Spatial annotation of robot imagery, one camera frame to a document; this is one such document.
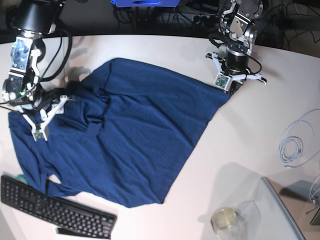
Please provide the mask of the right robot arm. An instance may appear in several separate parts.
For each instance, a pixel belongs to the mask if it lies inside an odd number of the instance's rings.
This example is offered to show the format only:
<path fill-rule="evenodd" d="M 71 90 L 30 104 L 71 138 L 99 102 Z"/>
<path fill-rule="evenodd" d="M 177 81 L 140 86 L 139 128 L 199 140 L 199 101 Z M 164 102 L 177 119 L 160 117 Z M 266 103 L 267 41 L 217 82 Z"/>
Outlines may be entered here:
<path fill-rule="evenodd" d="M 63 0 L 23 0 L 13 24 L 19 34 L 10 50 L 11 65 L 2 85 L 1 105 L 17 108 L 30 125 L 35 141 L 48 140 L 49 123 L 55 115 L 63 114 L 64 105 L 72 100 L 63 88 L 45 90 L 41 85 L 62 72 L 71 53 L 73 37 L 59 19 L 64 5 Z M 46 54 L 43 37 L 56 31 L 67 36 L 68 46 L 59 68 L 46 76 L 38 68 Z"/>

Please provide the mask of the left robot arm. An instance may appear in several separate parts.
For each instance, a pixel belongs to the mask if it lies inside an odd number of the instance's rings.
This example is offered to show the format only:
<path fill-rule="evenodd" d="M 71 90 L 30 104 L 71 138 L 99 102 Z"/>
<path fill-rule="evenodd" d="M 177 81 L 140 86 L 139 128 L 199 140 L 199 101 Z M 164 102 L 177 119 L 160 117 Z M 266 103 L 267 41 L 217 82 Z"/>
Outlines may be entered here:
<path fill-rule="evenodd" d="M 247 80 L 267 80 L 262 76 L 262 64 L 252 54 L 258 30 L 256 20 L 268 10 L 268 0 L 226 0 L 218 13 L 217 28 L 208 39 L 216 48 L 225 47 L 225 55 L 207 53 L 217 69 L 213 86 L 233 95 Z"/>

